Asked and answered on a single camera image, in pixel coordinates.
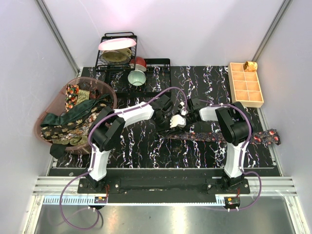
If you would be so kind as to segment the dark floral red-dotted tie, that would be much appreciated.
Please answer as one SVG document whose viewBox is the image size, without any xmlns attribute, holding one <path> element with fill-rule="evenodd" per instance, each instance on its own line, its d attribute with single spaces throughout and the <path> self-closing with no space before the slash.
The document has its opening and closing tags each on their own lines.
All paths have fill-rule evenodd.
<svg viewBox="0 0 312 234">
<path fill-rule="evenodd" d="M 178 139 L 178 140 L 192 140 L 192 141 L 206 141 L 206 142 L 226 142 L 222 133 L 219 131 L 217 133 L 182 133 L 169 135 L 168 139 Z M 250 144 L 256 145 L 269 145 L 276 144 L 280 145 L 280 136 L 276 129 L 269 129 L 262 132 L 254 132 L 250 139 Z"/>
</svg>

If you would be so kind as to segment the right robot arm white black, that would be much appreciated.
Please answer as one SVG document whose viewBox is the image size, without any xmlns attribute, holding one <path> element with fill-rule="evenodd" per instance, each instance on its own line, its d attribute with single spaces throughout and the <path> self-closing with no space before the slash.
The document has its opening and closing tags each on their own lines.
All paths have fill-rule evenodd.
<svg viewBox="0 0 312 234">
<path fill-rule="evenodd" d="M 245 174 L 243 162 L 247 146 L 251 140 L 253 127 L 251 120 L 241 102 L 232 104 L 204 105 L 204 100 L 192 98 L 187 100 L 190 123 L 199 121 L 217 121 L 221 133 L 227 142 L 227 158 L 224 172 L 227 178 L 221 181 L 221 187 L 226 193 L 233 193 L 238 189 L 236 178 Z"/>
</svg>

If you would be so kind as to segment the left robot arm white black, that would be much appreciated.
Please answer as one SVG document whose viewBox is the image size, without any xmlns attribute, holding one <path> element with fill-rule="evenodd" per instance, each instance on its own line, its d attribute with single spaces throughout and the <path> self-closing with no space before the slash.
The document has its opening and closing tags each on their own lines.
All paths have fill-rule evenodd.
<svg viewBox="0 0 312 234">
<path fill-rule="evenodd" d="M 171 99 L 163 95 L 129 108 L 104 107 L 100 111 L 88 133 L 92 156 L 86 178 L 89 180 L 88 187 L 94 193 L 100 193 L 105 188 L 103 178 L 107 175 L 108 157 L 119 143 L 123 129 L 137 122 L 151 120 L 157 132 L 166 132 L 170 129 L 169 112 L 173 106 Z"/>
</svg>

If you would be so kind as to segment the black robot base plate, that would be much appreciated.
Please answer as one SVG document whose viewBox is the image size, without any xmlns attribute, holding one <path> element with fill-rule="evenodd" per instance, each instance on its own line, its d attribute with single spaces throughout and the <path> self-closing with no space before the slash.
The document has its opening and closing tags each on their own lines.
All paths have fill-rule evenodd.
<svg viewBox="0 0 312 234">
<path fill-rule="evenodd" d="M 81 178 L 79 194 L 108 192 L 109 204 L 157 205 L 216 202 L 216 195 L 250 194 L 247 179 L 239 177 L 234 185 L 226 182 L 222 169 L 113 169 L 99 182 Z"/>
</svg>

